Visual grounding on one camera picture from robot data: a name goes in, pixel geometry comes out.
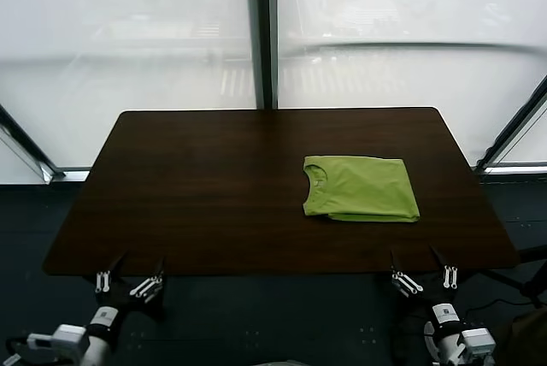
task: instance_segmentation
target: black metal part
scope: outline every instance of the black metal part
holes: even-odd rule
[[[518,110],[511,121],[497,136],[494,144],[486,150],[485,156],[477,161],[475,173],[482,174],[497,156],[511,143],[519,131],[530,121],[547,98],[547,77],[538,85],[530,99]]]
[[[547,246],[525,249],[520,251],[519,255],[521,255],[521,261],[523,263],[542,260],[547,257]],[[539,300],[539,295],[544,291],[547,291],[547,262],[545,262],[538,269],[536,274],[528,282],[524,283],[513,280],[508,276],[499,274],[498,272],[494,272],[492,270],[485,270],[480,273],[490,279],[503,283],[504,285],[513,287],[519,291],[523,297],[530,299],[534,307],[537,309],[544,306],[544,304]]]
[[[401,272],[401,264],[399,263],[399,261],[397,260],[397,257],[393,253],[393,249],[390,250],[390,254],[391,254],[391,270],[393,270],[394,272]]]
[[[547,245],[534,246],[519,251],[521,263],[536,262],[547,259]]]
[[[255,66],[255,77],[256,80],[262,80],[260,84],[255,83],[256,107],[274,109],[277,103],[274,103],[272,89],[270,0],[249,0],[249,5],[251,38],[255,43],[253,60],[260,63],[258,67]]]
[[[54,177],[64,173],[44,154],[40,147],[28,136],[23,128],[13,119],[8,111],[0,105],[0,127],[11,136],[34,160],[51,169]]]
[[[437,250],[437,248],[429,245],[429,249],[431,249],[431,252],[435,256],[435,260],[437,261],[438,266],[440,266],[442,269],[445,266],[449,266],[448,262],[446,261],[446,258]]]

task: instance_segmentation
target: wooden table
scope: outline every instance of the wooden table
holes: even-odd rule
[[[307,155],[402,158],[417,223],[306,217]],[[90,275],[128,252],[125,275],[166,257],[168,275],[461,269],[518,258],[432,108],[126,112],[62,226],[44,270]]]

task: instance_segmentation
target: lime green shirt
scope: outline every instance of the lime green shirt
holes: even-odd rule
[[[339,221],[416,222],[420,211],[401,159],[306,156],[305,215]]]

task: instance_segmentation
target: crosswalk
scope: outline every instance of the crosswalk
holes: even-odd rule
[[[206,21],[197,26],[196,35],[203,38],[219,37],[221,35],[221,24],[218,21]]]
[[[252,69],[223,69],[220,91],[223,97],[253,97],[255,95],[255,79]]]

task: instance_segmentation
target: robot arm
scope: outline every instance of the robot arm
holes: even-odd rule
[[[108,271],[97,273],[95,297],[99,308],[89,325],[61,325],[52,335],[30,334],[26,339],[15,339],[14,342],[24,344],[30,350],[53,351],[57,359],[55,362],[37,365],[104,366],[115,351],[121,324],[129,313],[139,311],[157,321],[163,316],[163,260],[159,262],[154,276],[138,286],[132,286],[119,276],[123,259],[120,257]],[[12,356],[3,365],[32,364],[24,361],[11,343],[7,348]]]
[[[424,339],[434,364],[493,364],[491,355],[496,348],[496,342],[488,329],[475,328],[460,319],[450,303],[452,299],[448,298],[457,289],[457,267],[450,266],[435,248],[431,247],[431,250],[443,271],[442,288],[445,292],[433,293],[429,298],[424,298],[427,291],[401,271],[393,251],[391,283],[405,298],[419,299],[427,305],[431,321],[424,327]]]

